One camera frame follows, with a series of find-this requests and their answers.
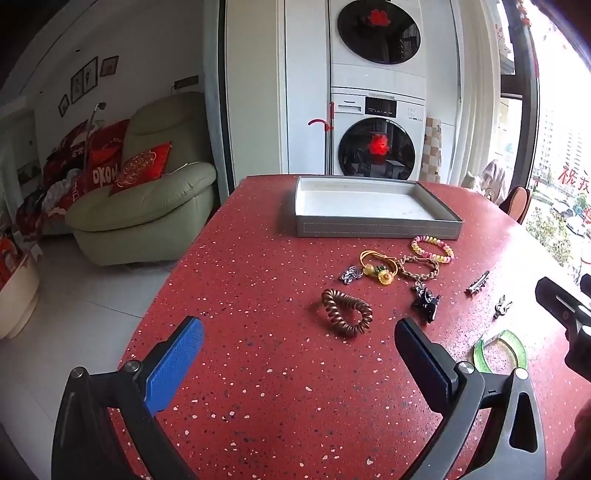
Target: charm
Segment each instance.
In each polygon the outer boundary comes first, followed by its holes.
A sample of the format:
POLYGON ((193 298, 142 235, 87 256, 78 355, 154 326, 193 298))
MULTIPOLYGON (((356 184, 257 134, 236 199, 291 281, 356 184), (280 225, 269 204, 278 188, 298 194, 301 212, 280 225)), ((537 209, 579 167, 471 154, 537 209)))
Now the charm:
POLYGON ((488 275, 491 272, 489 270, 486 270, 478 280, 476 280, 472 285, 470 285, 467 289, 466 292, 469 293, 470 295, 474 295, 476 292, 481 291, 482 288, 486 285, 486 281, 488 280, 488 275))
POLYGON ((417 299, 413 302, 415 307, 422 315, 427 323, 431 323, 435 320, 435 314, 437 312, 437 305, 441 300, 441 295, 437 297, 433 296, 433 292, 429 290, 423 282, 416 281, 413 290, 417 294, 417 299))
POLYGON ((505 303, 505 296, 503 295, 499 299, 499 303, 497 303, 495 305, 495 314, 493 315, 492 319, 496 320, 498 317, 507 313, 507 310, 509 310, 509 308, 511 308, 511 305, 513 305, 513 302, 510 301, 508 303, 505 303))
POLYGON ((349 285, 353 280, 359 280, 363 277, 363 268, 352 266, 347 269, 339 278, 345 285, 349 285))

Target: window frame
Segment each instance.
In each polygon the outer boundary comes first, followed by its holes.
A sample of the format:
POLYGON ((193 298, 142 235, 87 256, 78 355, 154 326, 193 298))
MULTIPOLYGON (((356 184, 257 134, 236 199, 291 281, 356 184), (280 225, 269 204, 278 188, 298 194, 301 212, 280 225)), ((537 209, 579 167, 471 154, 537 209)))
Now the window frame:
POLYGON ((502 0, 513 45, 514 74, 501 74, 501 97, 522 101, 521 130, 511 189, 527 186, 534 164, 540 117, 540 85, 534 40, 530 28, 521 21, 515 0, 502 0))

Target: red terrazzo table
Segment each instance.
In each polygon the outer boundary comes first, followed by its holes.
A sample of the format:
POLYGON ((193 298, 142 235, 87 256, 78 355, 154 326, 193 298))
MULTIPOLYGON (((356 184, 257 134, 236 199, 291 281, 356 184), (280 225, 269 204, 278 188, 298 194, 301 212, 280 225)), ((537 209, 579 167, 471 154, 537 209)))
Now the red terrazzo table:
MULTIPOLYGON (((411 252, 410 241, 297 238, 295 185, 294 176, 240 184, 178 263, 122 361, 143 358, 187 314, 203 321, 203 349, 170 408, 157 416, 201 479, 398 478, 441 419, 428 409, 392 337, 396 320, 416 317, 412 283, 397 277, 383 287, 366 277, 344 286, 337 278, 361 250, 397 257, 411 252), (368 334, 343 341, 329 330, 319 301, 327 287, 373 307, 368 334)), ((564 330, 535 302, 534 288, 545 275, 569 280, 523 226, 482 196, 426 186, 465 223, 450 242, 456 259, 428 283, 443 300, 436 321, 423 329, 454 359, 466 359, 492 324, 500 296, 514 302, 498 322, 527 349, 553 479, 591 385, 564 365, 564 330), (467 297, 465 288, 485 270, 488 285, 467 297)), ((493 369, 510 371, 501 352, 488 357, 493 369)), ((466 469, 485 415, 450 478, 466 469)), ((125 445, 125 426, 116 425, 125 445)), ((147 476, 133 447, 126 448, 134 469, 147 476)))

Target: yellow flower charm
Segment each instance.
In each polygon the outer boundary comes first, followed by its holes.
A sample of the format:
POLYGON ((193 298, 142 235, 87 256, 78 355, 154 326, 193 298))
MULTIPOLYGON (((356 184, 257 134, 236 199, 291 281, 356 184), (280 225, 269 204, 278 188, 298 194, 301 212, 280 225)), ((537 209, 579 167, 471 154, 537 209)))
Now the yellow flower charm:
POLYGON ((394 280, 394 275, 388 270, 382 270, 378 274, 378 280, 382 285, 390 285, 394 280))

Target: tree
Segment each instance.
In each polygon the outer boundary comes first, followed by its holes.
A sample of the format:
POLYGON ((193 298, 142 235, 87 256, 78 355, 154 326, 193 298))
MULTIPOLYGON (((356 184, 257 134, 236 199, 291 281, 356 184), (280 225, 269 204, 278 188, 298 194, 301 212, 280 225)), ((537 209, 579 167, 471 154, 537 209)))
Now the tree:
POLYGON ((581 208, 581 211, 584 211, 587 208, 587 197, 585 196, 585 194, 583 192, 579 193, 577 195, 577 199, 574 203, 575 205, 579 205, 579 207, 581 208))
POLYGON ((561 267, 571 258, 569 231, 561 217, 550 214, 544 218, 540 208, 536 207, 525 229, 542 244, 561 267))

